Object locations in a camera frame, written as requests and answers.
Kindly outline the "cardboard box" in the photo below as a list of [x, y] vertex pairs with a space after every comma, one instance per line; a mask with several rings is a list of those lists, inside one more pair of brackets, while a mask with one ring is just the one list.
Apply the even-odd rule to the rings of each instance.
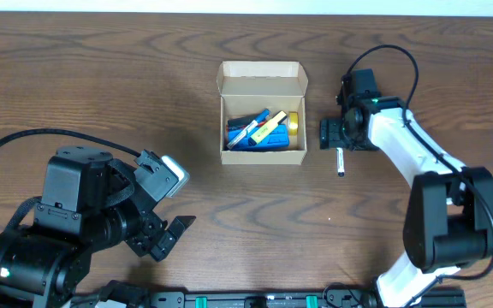
[[[293, 164], [300, 165], [307, 153], [306, 90], [308, 78], [299, 62], [225, 61], [217, 73], [220, 94], [219, 151], [223, 165]], [[268, 151], [231, 151], [228, 120], [258, 115], [268, 109], [298, 115], [296, 134], [289, 146]]]

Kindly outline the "yellow highlighter pen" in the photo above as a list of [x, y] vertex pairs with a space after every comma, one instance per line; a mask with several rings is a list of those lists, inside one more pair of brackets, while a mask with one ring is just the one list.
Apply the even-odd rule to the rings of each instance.
[[266, 137], [268, 137], [284, 120], [286, 120], [288, 115], [284, 111], [280, 111], [270, 120], [268, 120], [262, 127], [260, 127], [255, 133], [253, 133], [249, 139], [249, 145], [258, 145]]

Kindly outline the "blue whiteboard marker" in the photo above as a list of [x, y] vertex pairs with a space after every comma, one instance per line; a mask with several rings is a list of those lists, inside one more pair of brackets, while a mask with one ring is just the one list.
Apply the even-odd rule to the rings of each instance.
[[260, 122], [264, 121], [270, 114], [268, 109], [263, 110], [260, 114], [256, 115], [253, 120], [246, 125], [233, 139], [227, 143], [228, 149], [233, 149], [239, 142], [241, 142]]

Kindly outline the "red black stapler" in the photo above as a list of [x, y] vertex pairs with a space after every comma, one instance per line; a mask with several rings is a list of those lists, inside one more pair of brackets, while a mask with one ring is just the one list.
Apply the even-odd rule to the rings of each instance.
[[228, 130], [240, 129], [241, 127], [245, 127], [250, 124], [252, 121], [255, 121], [257, 115], [246, 115], [234, 119], [229, 119], [227, 123]]

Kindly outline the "black whiteboard marker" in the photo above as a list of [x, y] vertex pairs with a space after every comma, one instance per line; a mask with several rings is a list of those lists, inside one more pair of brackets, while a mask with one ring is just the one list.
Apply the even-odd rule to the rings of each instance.
[[342, 148], [336, 149], [336, 170], [339, 177], [345, 175], [344, 151]]

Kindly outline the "yellow clear tape roll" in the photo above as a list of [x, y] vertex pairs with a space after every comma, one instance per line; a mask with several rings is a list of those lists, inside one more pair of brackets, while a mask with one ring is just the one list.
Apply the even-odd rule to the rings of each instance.
[[297, 112], [290, 112], [288, 114], [288, 134], [290, 136], [296, 136], [299, 130], [299, 115]]

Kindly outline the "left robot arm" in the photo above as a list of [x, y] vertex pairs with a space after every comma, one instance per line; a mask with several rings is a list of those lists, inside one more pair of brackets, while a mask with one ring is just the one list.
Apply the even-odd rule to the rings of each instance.
[[91, 268], [92, 255], [126, 243], [160, 262], [193, 223], [154, 208], [188, 172], [142, 151], [129, 165], [109, 152], [64, 146], [48, 162], [41, 196], [25, 201], [0, 233], [0, 307], [61, 307]]

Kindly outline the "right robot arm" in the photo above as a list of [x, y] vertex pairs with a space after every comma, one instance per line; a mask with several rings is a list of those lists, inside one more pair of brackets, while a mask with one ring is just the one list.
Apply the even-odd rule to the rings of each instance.
[[493, 268], [493, 176], [450, 156], [415, 121], [397, 96], [377, 89], [370, 69], [342, 76], [338, 118], [320, 122], [320, 147], [343, 152], [381, 151], [411, 192], [402, 231], [404, 252], [374, 282], [371, 291], [351, 290], [352, 307], [415, 307], [445, 279], [488, 259]]

